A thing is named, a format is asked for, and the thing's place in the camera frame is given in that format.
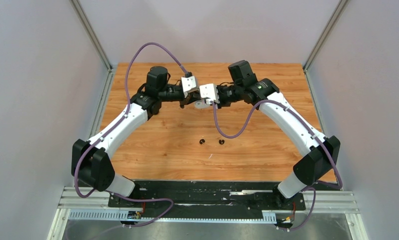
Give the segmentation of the aluminium frame rail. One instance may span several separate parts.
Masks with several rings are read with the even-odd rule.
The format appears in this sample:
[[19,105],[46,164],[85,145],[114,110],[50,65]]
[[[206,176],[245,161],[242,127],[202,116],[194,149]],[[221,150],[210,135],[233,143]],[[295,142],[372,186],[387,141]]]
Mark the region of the aluminium frame rail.
[[[49,240],[57,240],[64,236],[65,224],[69,220],[93,221],[131,221],[130,212],[138,211],[137,207],[109,207],[111,196],[106,192],[94,192],[87,198],[81,198],[73,187],[65,187],[55,213],[53,223],[48,233]],[[316,191],[308,190],[302,194],[299,203],[305,206],[304,210],[293,210],[301,216],[306,216],[305,226],[311,225],[313,217],[328,217],[334,221],[335,217],[342,215],[346,226],[341,229],[351,236],[353,240],[367,240],[362,216],[360,214],[355,196],[351,191]],[[205,217],[175,216],[167,214],[158,219],[153,217],[140,217],[138,222],[158,223],[195,223],[195,224],[263,224],[274,227],[277,219],[289,214],[289,210],[264,209],[259,210],[258,216],[228,217],[224,214]]]

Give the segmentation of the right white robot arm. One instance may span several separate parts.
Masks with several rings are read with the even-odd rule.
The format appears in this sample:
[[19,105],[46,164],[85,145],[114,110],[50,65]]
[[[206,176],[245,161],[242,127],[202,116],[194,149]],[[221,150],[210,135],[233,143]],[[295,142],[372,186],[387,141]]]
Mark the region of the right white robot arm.
[[294,166],[291,174],[280,182],[274,190],[273,202],[276,207],[285,209],[293,202],[293,196],[309,186],[318,183],[330,170],[334,171],[338,188],[342,187],[336,162],[341,143],[336,136],[327,137],[312,127],[288,103],[280,89],[270,79],[258,80],[246,60],[228,66],[232,84],[217,86],[219,103],[216,110],[231,103],[244,101],[259,110],[290,138],[301,160]]

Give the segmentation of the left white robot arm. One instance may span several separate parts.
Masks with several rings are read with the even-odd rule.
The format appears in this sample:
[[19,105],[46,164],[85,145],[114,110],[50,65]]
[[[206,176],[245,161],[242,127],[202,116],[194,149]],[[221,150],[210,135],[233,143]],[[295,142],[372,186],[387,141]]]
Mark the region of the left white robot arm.
[[121,195],[129,207],[140,202],[141,193],[135,189],[135,182],[116,173],[111,159],[134,130],[159,113],[163,102],[183,105],[198,96],[198,81],[191,72],[178,84],[170,84],[170,76],[163,66],[151,67],[146,82],[109,125],[90,139],[78,139],[73,144],[71,174],[76,188],[82,182],[99,192]]

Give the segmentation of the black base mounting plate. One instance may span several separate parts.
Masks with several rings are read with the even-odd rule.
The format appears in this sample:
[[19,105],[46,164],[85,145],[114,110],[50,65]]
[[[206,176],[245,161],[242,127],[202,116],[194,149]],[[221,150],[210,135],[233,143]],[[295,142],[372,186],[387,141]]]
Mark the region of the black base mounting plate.
[[137,180],[132,199],[154,199],[142,204],[111,196],[109,207],[141,208],[143,217],[156,217],[166,210],[171,199],[173,207],[165,214],[170,217],[181,214],[183,217],[257,217],[260,210],[304,210],[300,204],[303,196],[296,194],[289,200],[277,197],[273,190],[278,185],[274,181],[171,181]]

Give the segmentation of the white earbud charging case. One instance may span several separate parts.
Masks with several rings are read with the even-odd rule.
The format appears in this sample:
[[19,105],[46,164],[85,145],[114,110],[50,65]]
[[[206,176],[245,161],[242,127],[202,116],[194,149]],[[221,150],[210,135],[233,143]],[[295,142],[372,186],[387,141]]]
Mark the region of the white earbud charging case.
[[212,106],[212,105],[203,100],[198,100],[194,103],[194,107],[196,109],[206,109],[210,106]]

